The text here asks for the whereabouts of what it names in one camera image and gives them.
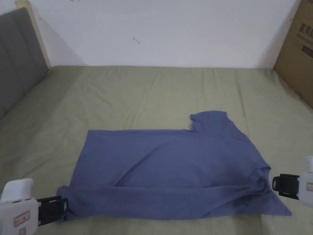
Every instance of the green bedsheet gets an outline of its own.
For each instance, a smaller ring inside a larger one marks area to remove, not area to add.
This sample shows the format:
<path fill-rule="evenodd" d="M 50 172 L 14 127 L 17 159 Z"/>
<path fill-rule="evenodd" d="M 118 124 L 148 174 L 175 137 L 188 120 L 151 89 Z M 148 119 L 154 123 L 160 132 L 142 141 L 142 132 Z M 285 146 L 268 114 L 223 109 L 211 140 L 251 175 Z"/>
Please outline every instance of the green bedsheet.
<path fill-rule="evenodd" d="M 271 165 L 270 181 L 307 170 L 313 111 L 272 70 L 59 66 L 0 120 L 0 186 L 31 177 L 34 197 L 53 196 L 69 184 L 88 129 L 184 129 L 207 110 L 227 111 Z M 97 217 L 36 234 L 312 234 L 313 210 L 281 200 L 292 217 Z"/>

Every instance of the upholstered headboard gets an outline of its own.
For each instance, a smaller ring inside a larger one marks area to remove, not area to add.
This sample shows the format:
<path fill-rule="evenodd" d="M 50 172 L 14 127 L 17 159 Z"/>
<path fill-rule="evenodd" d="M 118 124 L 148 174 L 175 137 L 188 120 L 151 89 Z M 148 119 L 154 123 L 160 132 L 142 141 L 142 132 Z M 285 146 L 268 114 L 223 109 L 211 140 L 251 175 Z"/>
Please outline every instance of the upholstered headboard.
<path fill-rule="evenodd" d="M 0 119 L 47 73 L 27 9 L 0 16 Z"/>

